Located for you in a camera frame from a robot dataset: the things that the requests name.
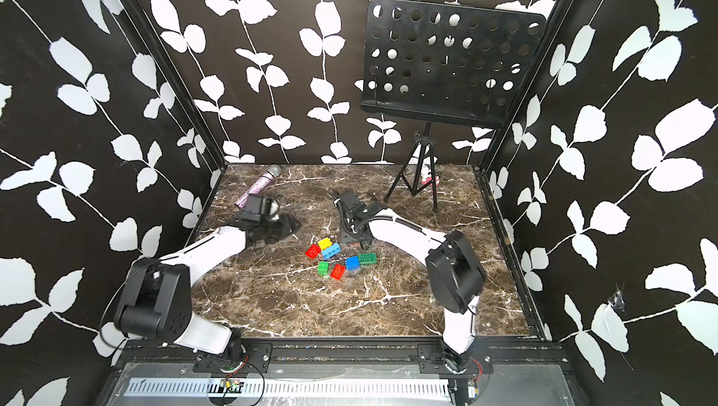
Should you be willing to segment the dark green long lego brick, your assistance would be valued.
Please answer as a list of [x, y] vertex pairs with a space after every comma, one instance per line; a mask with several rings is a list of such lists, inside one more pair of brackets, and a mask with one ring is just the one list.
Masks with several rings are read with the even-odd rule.
[[361, 267], [373, 266], [378, 262], [376, 253], [366, 253], [357, 256], [358, 262]]

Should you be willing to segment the bright green square lego brick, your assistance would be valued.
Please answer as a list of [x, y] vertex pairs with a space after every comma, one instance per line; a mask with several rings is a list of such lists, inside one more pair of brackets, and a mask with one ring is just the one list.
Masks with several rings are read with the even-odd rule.
[[320, 261], [317, 266], [317, 273], [321, 277], [327, 277], [329, 275], [329, 263], [327, 261]]

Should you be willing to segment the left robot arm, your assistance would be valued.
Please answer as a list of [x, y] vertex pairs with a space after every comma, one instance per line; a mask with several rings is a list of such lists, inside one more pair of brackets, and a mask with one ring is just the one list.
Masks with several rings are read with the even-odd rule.
[[192, 287], [228, 258], [258, 243], [278, 243], [300, 227], [299, 219], [282, 213], [275, 199], [250, 195], [229, 222], [205, 238], [162, 258], [134, 263], [119, 295], [114, 326], [124, 335], [243, 360], [237, 331], [193, 312]]

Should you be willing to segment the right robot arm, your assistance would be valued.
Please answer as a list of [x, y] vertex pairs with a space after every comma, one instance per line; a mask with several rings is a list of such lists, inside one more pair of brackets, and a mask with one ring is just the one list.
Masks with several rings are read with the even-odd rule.
[[461, 365], [476, 335], [476, 309], [487, 281], [480, 258], [460, 230], [441, 233], [417, 225], [381, 202], [366, 204], [352, 190], [331, 193], [342, 243], [368, 249], [388, 243], [426, 267], [435, 300], [444, 308], [443, 351]]

